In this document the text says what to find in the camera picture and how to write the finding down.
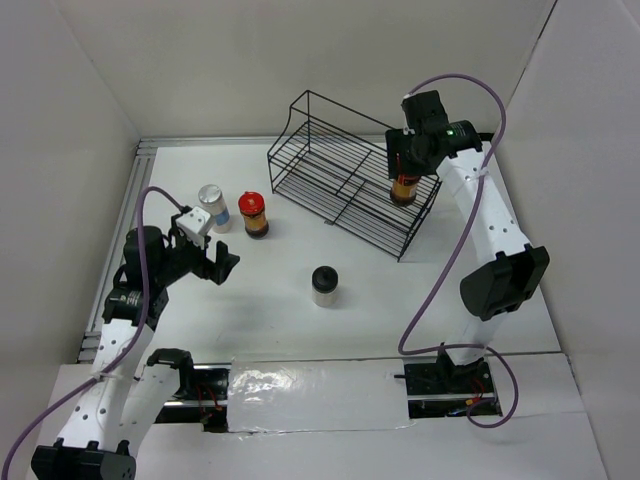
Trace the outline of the silver-lid white granule bottle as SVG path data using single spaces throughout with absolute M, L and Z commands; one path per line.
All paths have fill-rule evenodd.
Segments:
M 215 184 L 204 185 L 198 192 L 198 198 L 202 207 L 213 217 L 212 229 L 219 234 L 228 232 L 232 220 L 221 188 Z

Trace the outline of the red-lid chili sauce jar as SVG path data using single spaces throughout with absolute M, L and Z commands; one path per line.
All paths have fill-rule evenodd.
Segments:
M 269 231 L 264 197 L 254 191 L 245 191 L 238 199 L 238 208 L 244 221 L 245 232 L 252 238 L 262 238 Z

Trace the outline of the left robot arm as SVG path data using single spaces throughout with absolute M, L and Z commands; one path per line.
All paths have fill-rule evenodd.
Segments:
M 168 232 L 155 226 L 128 232 L 124 260 L 104 302 L 103 326 L 91 386 L 79 395 L 55 442 L 31 459 L 39 479 L 132 479 L 142 440 L 171 397 L 196 390 L 191 354 L 177 348 L 145 353 L 168 303 L 168 288 L 193 274 L 224 283 L 239 256 L 216 244 L 209 259 L 212 215 L 185 207 Z

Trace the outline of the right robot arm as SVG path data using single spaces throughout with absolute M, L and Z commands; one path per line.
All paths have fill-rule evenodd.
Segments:
M 471 379 L 469 365 L 489 350 L 499 326 L 535 293 L 550 257 L 545 247 L 532 247 L 520 230 L 493 181 L 479 141 L 454 153 L 425 160 L 435 169 L 466 219 L 462 234 L 425 301 L 400 338 L 398 352 L 421 355 L 433 349 L 407 350 L 411 332 L 435 299 L 467 239 L 473 241 L 479 267 L 460 281 L 459 292 L 468 315 L 464 328 L 438 349 L 449 358 L 436 369 L 436 379 L 448 392 L 460 391 Z

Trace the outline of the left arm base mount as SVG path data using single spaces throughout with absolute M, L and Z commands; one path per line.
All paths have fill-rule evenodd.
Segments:
M 170 398 L 155 423 L 190 424 L 207 433 L 226 433 L 230 370 L 230 364 L 196 365 L 190 390 Z

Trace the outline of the black-lid white granule bottle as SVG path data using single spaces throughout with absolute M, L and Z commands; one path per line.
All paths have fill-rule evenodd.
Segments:
M 312 300 L 319 307 L 330 307 L 336 301 L 339 276 L 331 266 L 319 266 L 311 275 Z

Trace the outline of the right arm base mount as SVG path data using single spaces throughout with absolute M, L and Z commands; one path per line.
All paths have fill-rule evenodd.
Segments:
M 456 366 L 448 353 L 435 359 L 405 361 L 393 379 L 404 385 L 411 419 L 501 416 L 489 363 L 481 358 Z

